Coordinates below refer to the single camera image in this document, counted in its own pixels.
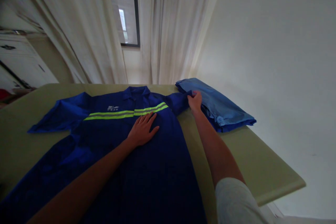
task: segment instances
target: reflective stripe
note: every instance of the reflective stripe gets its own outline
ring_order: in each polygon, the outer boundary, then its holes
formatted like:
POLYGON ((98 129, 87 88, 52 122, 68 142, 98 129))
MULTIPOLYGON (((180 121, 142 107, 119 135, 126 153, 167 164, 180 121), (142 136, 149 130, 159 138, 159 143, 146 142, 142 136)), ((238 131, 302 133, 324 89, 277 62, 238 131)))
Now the reflective stripe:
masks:
POLYGON ((105 113, 101 113, 101 112, 97 112, 97 113, 91 113, 90 116, 93 115, 115 115, 115 114, 124 114, 124 113, 134 113, 134 111, 131 110, 124 110, 124 111, 118 111, 118 112, 105 112, 105 113))
POLYGON ((163 106, 161 106, 161 107, 159 107, 157 109, 146 110, 144 112, 135 112, 134 115, 136 115, 136 116, 142 116, 142 115, 146 115, 146 114, 148 114, 150 112, 153 112, 153 113, 158 112, 158 111, 163 110, 165 108, 168 108, 168 105, 164 104, 163 106))
POLYGON ((134 111, 124 110, 124 111, 118 111, 118 112, 96 112, 96 113, 89 114, 89 116, 85 118, 84 121, 96 120, 96 119, 104 119, 104 120, 121 119, 121 118, 126 118, 126 117, 142 116, 150 112, 155 113, 155 112, 161 111, 165 108, 168 108, 168 105, 162 102, 155 107, 135 109, 134 111))
POLYGON ((116 115, 116 116, 92 116, 92 117, 85 118, 84 121, 96 120, 96 119, 103 119, 103 120, 121 119, 121 118, 126 118, 126 117, 133 117, 133 113, 132 114, 124 114, 124 115, 116 115))
POLYGON ((135 109, 134 111, 135 112, 141 112, 141 111, 152 111, 152 110, 155 110, 159 107, 161 107, 163 104, 165 104, 164 102, 160 103, 159 105, 155 106, 155 107, 150 107, 150 108, 143 108, 143 109, 135 109))

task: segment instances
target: short sleeve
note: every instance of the short sleeve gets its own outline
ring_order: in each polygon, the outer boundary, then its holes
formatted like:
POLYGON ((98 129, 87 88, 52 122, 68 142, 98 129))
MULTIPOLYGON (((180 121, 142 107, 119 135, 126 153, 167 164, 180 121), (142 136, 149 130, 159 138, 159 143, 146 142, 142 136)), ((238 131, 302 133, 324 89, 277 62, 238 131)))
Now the short sleeve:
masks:
POLYGON ((191 95, 192 91, 186 93, 172 93, 171 95, 164 96, 162 94, 156 94, 161 100, 163 100, 168 107, 172 110, 174 115, 178 116, 184 110, 189 108, 188 95, 191 95))
POLYGON ((216 185, 218 223, 267 224, 247 186, 235 179, 224 178, 216 185))
POLYGON ((42 120, 28 130, 28 133, 54 132, 75 128, 90 114, 91 98, 87 93, 81 93, 74 97, 58 100, 42 120))

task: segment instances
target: white cabinet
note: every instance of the white cabinet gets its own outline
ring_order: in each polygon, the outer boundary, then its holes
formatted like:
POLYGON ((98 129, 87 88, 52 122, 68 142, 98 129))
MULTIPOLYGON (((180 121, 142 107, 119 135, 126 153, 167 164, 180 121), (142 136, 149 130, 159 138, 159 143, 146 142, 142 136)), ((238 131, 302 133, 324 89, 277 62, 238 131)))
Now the white cabinet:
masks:
POLYGON ((26 36, 0 35, 0 60, 31 87, 58 83, 26 36))
POLYGON ((2 66, 0 66, 0 88, 13 94, 12 89, 22 88, 22 85, 10 75, 2 66))

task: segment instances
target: window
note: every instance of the window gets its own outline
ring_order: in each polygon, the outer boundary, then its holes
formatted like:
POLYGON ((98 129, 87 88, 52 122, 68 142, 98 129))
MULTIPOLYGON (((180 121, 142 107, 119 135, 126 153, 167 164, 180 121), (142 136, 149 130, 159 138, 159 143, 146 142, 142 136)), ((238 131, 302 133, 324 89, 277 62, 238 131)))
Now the window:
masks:
POLYGON ((140 47, 138 0, 111 0, 122 46, 140 47))

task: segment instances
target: red object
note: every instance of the red object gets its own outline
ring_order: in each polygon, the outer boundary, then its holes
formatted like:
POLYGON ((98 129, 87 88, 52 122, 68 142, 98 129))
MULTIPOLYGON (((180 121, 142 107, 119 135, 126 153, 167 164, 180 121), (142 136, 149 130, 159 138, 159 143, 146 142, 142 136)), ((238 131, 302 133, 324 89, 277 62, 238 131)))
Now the red object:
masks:
POLYGON ((4 99, 7 96, 10 96, 11 94, 8 93, 5 89, 0 89, 0 99, 4 99))

